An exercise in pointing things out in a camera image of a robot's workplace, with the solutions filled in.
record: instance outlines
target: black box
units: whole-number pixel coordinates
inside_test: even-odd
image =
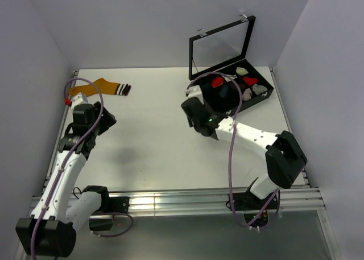
[[[251,99],[244,101],[240,111],[243,111],[270,97],[274,88],[263,76],[245,59],[249,46],[251,33],[253,31],[255,16],[242,18],[231,24],[224,25],[214,30],[204,32],[189,39],[189,79],[194,80],[199,75],[207,72],[219,71],[227,75],[237,75],[237,67],[244,68],[248,74],[239,76],[235,81],[239,84],[242,93],[245,89],[252,87],[243,81],[248,82],[257,79],[256,84],[265,86],[265,92],[255,94],[253,90]],[[198,71],[198,67],[208,67]],[[233,115],[239,104],[239,94],[231,81],[224,79],[223,84],[215,87],[212,81],[218,75],[206,75],[195,82],[199,85],[204,96],[207,107],[211,113]]]

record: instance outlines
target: white wall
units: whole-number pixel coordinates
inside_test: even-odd
[[[257,16],[248,57],[276,64],[308,0],[32,0],[74,68],[186,67],[197,30]]]
[[[0,0],[0,251],[13,259],[15,225],[44,182],[71,73],[29,0]]]
[[[364,254],[363,13],[363,0],[309,0],[276,67],[345,259]]]

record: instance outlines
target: tabletop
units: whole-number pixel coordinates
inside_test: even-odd
[[[274,85],[268,67],[256,67]],[[104,94],[117,123],[96,139],[76,186],[107,186],[110,191],[226,188],[229,142],[203,137],[190,128],[180,105],[189,84],[188,68],[82,69],[78,77],[130,84],[128,96]],[[90,103],[99,96],[88,97]],[[288,130],[277,92],[240,112],[238,121],[275,133]],[[67,113],[66,127],[72,121]],[[233,185],[248,187],[266,172],[257,154],[235,146]],[[304,185],[302,174],[294,185]]]

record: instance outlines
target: yellow sock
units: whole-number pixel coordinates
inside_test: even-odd
[[[124,85],[117,82],[108,82],[104,78],[97,79],[93,82],[103,94],[121,95],[121,91]],[[97,93],[96,89],[92,85],[79,85],[70,88],[69,94],[73,97],[76,94],[82,92],[87,97]]]

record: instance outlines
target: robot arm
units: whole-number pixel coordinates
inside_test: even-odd
[[[44,194],[30,218],[20,218],[16,225],[16,232],[28,255],[30,255],[31,235],[36,220],[44,209],[44,203],[51,189],[54,189],[54,193],[36,234],[36,255],[69,256],[76,243],[76,232],[80,230],[84,222],[88,221],[92,213],[104,210],[109,202],[106,187],[88,186],[83,190],[80,199],[67,209],[76,179],[96,145],[96,136],[101,135],[116,123],[114,116],[104,108],[96,128],[80,143],[62,169],[62,162],[69,150],[96,122],[101,104],[99,102],[94,105],[89,104],[86,96],[79,93],[73,98],[71,108],[73,122],[66,128],[64,137],[59,142],[53,174]]]
[[[199,86],[189,88],[187,97],[181,107],[190,127],[194,127],[203,136],[231,142],[232,117],[209,113]],[[267,172],[258,177],[246,193],[253,194],[258,201],[264,202],[274,190],[290,188],[307,163],[295,137],[287,131],[281,134],[269,133],[242,123],[237,123],[236,128],[235,143],[255,152],[267,163]]]

